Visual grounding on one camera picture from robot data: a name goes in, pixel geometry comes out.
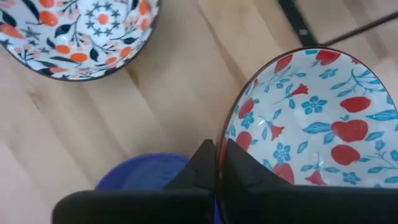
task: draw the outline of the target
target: floral bowl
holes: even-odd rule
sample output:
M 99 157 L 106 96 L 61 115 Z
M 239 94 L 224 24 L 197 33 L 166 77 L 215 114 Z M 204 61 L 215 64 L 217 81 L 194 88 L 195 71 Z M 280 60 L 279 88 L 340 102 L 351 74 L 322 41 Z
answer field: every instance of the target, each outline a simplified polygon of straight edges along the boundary
M 46 77 L 87 81 L 130 62 L 160 0 L 0 0 L 0 43 Z
M 380 80 L 343 52 L 287 52 L 246 84 L 224 126 L 291 184 L 398 187 L 398 113 Z

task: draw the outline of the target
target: black plastic object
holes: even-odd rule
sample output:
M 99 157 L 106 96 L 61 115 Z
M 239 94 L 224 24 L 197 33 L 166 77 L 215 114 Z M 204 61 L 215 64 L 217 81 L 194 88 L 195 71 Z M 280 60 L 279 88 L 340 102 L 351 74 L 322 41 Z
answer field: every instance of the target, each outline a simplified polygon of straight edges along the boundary
M 221 208 L 227 223 L 395 223 L 398 190 L 298 186 L 228 140 Z
M 216 147 L 205 140 L 163 190 L 84 191 L 54 208 L 54 224 L 213 223 Z
M 290 22 L 296 36 L 300 40 L 301 44 L 304 47 L 327 47 L 332 44 L 336 44 L 342 40 L 348 39 L 352 36 L 361 34 L 369 29 L 377 27 L 381 24 L 389 22 L 393 19 L 398 18 L 398 12 L 393 12 L 389 15 L 386 15 L 376 21 L 372 21 L 369 24 L 366 24 L 362 27 L 359 27 L 355 30 L 349 31 L 339 37 L 332 38 L 325 43 L 319 43 L 317 38 L 314 36 L 311 28 L 305 22 L 305 19 L 302 17 L 300 10 L 296 6 L 295 0 L 278 0 L 280 7 L 282 8 L 287 20 Z
M 396 222 L 398 190 L 291 185 L 231 139 L 220 176 L 217 168 L 216 147 L 205 140 L 163 190 L 78 192 L 57 204 L 52 221 L 213 223 L 217 195 L 224 222 L 230 224 Z

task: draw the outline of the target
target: black bar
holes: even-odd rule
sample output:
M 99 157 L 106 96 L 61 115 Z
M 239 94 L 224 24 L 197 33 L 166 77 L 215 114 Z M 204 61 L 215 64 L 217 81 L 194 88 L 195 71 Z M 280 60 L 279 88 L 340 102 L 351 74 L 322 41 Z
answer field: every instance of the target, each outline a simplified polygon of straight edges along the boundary
M 376 27 L 378 25 L 381 25 L 381 24 L 383 24 L 385 22 L 389 22 L 389 21 L 391 21 L 393 19 L 397 19 L 397 18 L 398 18 L 398 12 L 394 12 L 392 14 L 389 14 L 388 16 L 384 16 L 384 17 L 382 17 L 382 18 L 380 18 L 380 19 L 378 19 L 376 21 L 373 21 L 373 22 L 371 22 L 369 24 L 366 24 L 365 26 L 362 26 L 360 28 L 352 30 L 352 31 L 350 31 L 350 32 L 348 32 L 346 34 L 343 34 L 343 35 L 341 35 L 339 37 L 331 39 L 331 40 L 329 40 L 329 41 L 327 41 L 325 43 L 322 43 L 320 45 L 323 46 L 323 47 L 330 46 L 332 44 L 335 44 L 337 42 L 340 42 L 342 40 L 350 38 L 350 37 L 352 37 L 354 35 L 358 35 L 358 34 L 363 33 L 363 32 L 365 32 L 365 31 L 367 31 L 369 29 L 372 29 L 373 27 Z
M 287 20 L 304 47 L 317 47 L 319 43 L 309 26 L 305 23 L 294 0 L 278 0 Z

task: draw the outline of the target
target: bowl rim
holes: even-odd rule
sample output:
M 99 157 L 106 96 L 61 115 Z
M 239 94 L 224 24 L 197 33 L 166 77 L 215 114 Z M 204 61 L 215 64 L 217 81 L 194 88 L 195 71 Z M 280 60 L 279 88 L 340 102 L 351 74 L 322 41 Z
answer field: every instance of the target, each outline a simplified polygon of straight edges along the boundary
M 137 53 L 136 53 L 133 57 L 131 57 L 131 58 L 129 59 L 128 62 L 124 63 L 124 64 L 121 65 L 120 67 L 116 68 L 113 72 L 111 72 L 111 73 L 109 73 L 109 74 L 106 74 L 106 75 L 103 74 L 103 75 L 100 75 L 100 76 L 94 77 L 94 78 L 78 79 L 78 80 L 69 80 L 69 79 L 66 79 L 66 78 L 55 78 L 55 77 L 53 77 L 53 76 L 45 75 L 45 74 L 43 74 L 43 73 L 40 73 L 40 72 L 38 72 L 38 71 L 36 71 L 36 70 L 30 68 L 30 67 L 27 66 L 26 64 L 20 62 L 19 59 L 18 59 L 15 55 L 13 55 L 13 54 L 7 49 L 7 47 L 5 47 L 5 46 L 3 46 L 3 45 L 2 45 L 2 47 L 3 47 L 4 49 L 6 49 L 6 51 L 8 52 L 8 54 L 10 54 L 10 55 L 11 55 L 15 60 L 17 60 L 20 64 L 22 64 L 23 66 L 25 66 L 25 67 L 28 68 L 29 70 L 32 70 L 34 73 L 37 73 L 37 74 L 42 75 L 42 76 L 44 76 L 44 77 L 51 78 L 51 79 L 53 79 L 53 80 L 63 81 L 63 82 L 88 82 L 88 81 L 97 80 L 97 79 L 104 78 L 104 77 L 107 77 L 107 76 L 109 76 L 109 75 L 115 74 L 115 73 L 118 72 L 120 69 L 124 68 L 127 64 L 129 64 L 133 59 L 135 59 L 135 58 L 141 53 L 141 51 L 142 51 L 142 50 L 144 49 L 144 47 L 148 44 L 148 42 L 150 41 L 150 39 L 151 39 L 153 33 L 154 33 L 155 30 L 156 30 L 157 23 L 158 23 L 158 20 L 159 20 L 159 16 L 160 16 L 160 13 L 161 13 L 161 11 L 162 11 L 162 10 L 161 10 L 161 9 L 162 9 L 162 3 L 161 3 L 161 2 L 162 2 L 162 0 L 158 0 L 158 3 L 159 3 L 159 12 L 158 12 L 158 14 L 155 16 L 154 20 L 152 21 L 152 24 L 150 25 L 151 28 L 152 28 L 152 32 L 149 34 L 149 36 L 148 36 L 148 38 L 147 38 L 147 41 L 145 41 L 145 43 L 142 45 L 142 47 L 137 51 Z
M 369 71 L 372 72 L 372 74 L 380 81 L 380 84 L 383 86 L 383 88 L 386 90 L 387 94 L 390 96 L 390 93 L 388 92 L 387 88 L 384 86 L 383 82 L 380 80 L 380 78 L 379 78 L 367 65 L 365 65 L 364 63 L 362 63 L 362 61 L 358 60 L 356 57 L 354 57 L 354 56 L 352 56 L 352 55 L 350 55 L 350 54 L 348 54 L 348 53 L 346 53 L 346 52 L 343 52 L 343 51 L 341 51 L 341 50 L 336 50 L 336 49 L 333 49 L 333 48 L 330 48 L 330 47 L 299 47 L 299 48 L 297 48 L 297 49 L 293 49 L 293 50 L 290 50 L 290 51 L 285 52 L 285 53 L 283 53 L 283 54 L 280 54 L 280 55 L 274 57 L 274 58 L 273 58 L 272 60 L 270 60 L 269 62 L 267 62 L 265 65 L 263 65 L 263 66 L 262 66 L 262 67 L 261 67 L 261 68 L 260 68 L 260 69 L 259 69 L 259 70 L 246 82 L 246 84 L 242 87 L 241 91 L 239 92 L 239 94 L 237 95 L 236 99 L 234 100 L 234 103 L 232 104 L 231 108 L 229 109 L 228 115 L 227 115 L 226 119 L 224 120 L 222 129 L 221 129 L 221 134 L 220 134 L 220 136 L 216 137 L 216 140 L 217 140 L 217 142 L 216 142 L 216 150 L 217 150 L 217 158 L 216 158 L 216 160 L 217 160 L 217 166 L 216 166 L 216 168 L 217 168 L 217 173 L 219 172 L 219 169 L 218 169 L 218 168 L 219 168 L 219 160 L 220 160 L 220 154 L 221 154 L 221 147 L 222 147 L 222 143 L 223 143 L 223 140 L 224 140 L 224 136 L 225 136 L 226 129 L 227 129 L 227 127 L 228 127 L 228 123 L 229 123 L 229 121 L 230 121 L 230 119 L 231 119 L 231 117 L 232 117 L 232 114 L 233 114 L 233 111 L 234 111 L 236 105 L 238 104 L 239 100 L 241 99 L 243 93 L 244 93 L 245 90 L 248 88 L 248 86 L 249 86 L 249 85 L 250 85 L 250 84 L 251 84 L 251 83 L 252 83 L 252 82 L 253 82 L 253 81 L 254 81 L 266 68 L 267 68 L 267 67 L 269 67 L 271 64 L 273 64 L 274 62 L 278 61 L 279 59 L 281 59 L 281 58 L 283 58 L 283 57 L 285 57 L 285 56 L 287 56 L 287 55 L 290 55 L 290 54 L 299 52 L 299 51 L 303 51 L 303 50 L 315 50 L 315 49 L 317 49 L 317 50 L 319 50 L 319 49 L 333 50 L 333 51 L 335 51 L 335 52 L 339 52 L 339 53 L 341 53 L 341 54 L 345 54 L 345 55 L 347 55 L 347 56 L 350 56 L 352 59 L 357 60 L 359 63 L 361 63 L 362 65 L 364 65 Z M 395 103 L 394 103 L 394 100 L 392 101 L 392 105 L 394 106 L 394 109 L 397 110 L 397 107 L 396 107 L 396 105 L 395 105 Z

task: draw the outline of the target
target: blue object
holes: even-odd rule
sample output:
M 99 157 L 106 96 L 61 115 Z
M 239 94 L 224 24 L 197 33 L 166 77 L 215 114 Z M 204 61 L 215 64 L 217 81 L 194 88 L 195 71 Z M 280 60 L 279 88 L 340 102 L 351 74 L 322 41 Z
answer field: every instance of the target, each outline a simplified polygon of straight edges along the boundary
M 95 190 L 160 190 L 189 159 L 176 154 L 146 154 L 124 161 L 109 171 Z

